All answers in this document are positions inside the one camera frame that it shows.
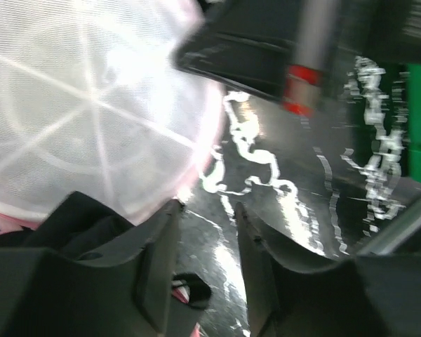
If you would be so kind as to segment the white pink mesh laundry bag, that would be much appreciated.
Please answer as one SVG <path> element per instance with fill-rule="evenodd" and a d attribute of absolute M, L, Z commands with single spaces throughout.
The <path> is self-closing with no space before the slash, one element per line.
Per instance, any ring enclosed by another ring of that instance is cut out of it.
<path fill-rule="evenodd" d="M 139 224 L 195 184 L 224 91 L 173 54 L 203 21 L 197 1 L 0 1 L 0 230 L 74 191 Z"/>

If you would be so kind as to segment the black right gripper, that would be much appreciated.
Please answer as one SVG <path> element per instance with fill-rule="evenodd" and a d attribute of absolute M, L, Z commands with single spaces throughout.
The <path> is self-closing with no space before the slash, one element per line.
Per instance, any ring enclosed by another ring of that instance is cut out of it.
<path fill-rule="evenodd" d="M 357 56 L 421 65 L 421 1 L 222 1 L 173 59 L 179 70 L 310 114 L 338 96 Z"/>

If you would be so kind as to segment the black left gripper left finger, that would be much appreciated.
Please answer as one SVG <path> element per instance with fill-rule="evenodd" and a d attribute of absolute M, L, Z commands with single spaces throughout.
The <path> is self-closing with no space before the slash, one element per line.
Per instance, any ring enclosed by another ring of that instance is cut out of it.
<path fill-rule="evenodd" d="M 71 260 L 0 249 L 0 336 L 164 336 L 181 203 Z"/>

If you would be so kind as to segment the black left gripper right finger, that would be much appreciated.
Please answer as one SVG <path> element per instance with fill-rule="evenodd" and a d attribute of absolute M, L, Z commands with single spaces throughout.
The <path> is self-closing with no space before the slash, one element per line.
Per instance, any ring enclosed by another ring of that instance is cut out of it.
<path fill-rule="evenodd" d="M 331 260 L 234 217 L 252 336 L 421 336 L 421 253 Z"/>

